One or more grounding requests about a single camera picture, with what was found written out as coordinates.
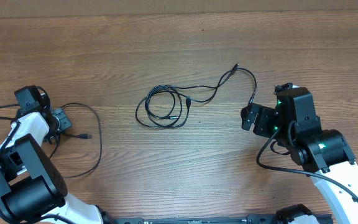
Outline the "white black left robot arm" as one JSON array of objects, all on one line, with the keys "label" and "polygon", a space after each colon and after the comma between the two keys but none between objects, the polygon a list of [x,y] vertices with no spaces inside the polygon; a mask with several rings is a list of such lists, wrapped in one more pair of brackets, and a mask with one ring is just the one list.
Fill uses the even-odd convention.
[{"label": "white black left robot arm", "polygon": [[68,193],[41,145],[71,126],[39,86],[15,91],[20,107],[0,145],[0,217],[7,223],[112,223],[107,212]]}]

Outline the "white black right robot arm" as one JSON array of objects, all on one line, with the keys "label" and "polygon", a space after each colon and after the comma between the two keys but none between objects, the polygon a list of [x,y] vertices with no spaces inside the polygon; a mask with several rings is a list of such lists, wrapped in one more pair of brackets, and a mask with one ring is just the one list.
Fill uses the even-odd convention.
[{"label": "white black right robot arm", "polygon": [[242,128],[287,149],[300,170],[263,165],[264,169],[309,176],[338,223],[358,223],[358,165],[345,137],[323,130],[313,95],[292,83],[277,85],[274,108],[253,102],[241,110]]}]

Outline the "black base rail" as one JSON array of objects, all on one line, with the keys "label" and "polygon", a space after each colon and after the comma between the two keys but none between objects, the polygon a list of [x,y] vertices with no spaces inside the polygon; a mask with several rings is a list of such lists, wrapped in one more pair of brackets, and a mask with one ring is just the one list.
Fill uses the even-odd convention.
[{"label": "black base rail", "polygon": [[253,214],[246,217],[214,217],[214,218],[115,218],[114,224],[277,224],[274,214]]}]

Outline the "cardboard back wall panel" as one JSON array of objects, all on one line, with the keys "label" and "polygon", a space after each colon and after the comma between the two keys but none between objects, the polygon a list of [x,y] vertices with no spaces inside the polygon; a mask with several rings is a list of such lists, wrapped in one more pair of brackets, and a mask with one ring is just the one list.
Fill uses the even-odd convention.
[{"label": "cardboard back wall panel", "polygon": [[0,0],[0,19],[336,10],[358,10],[358,0]]}]

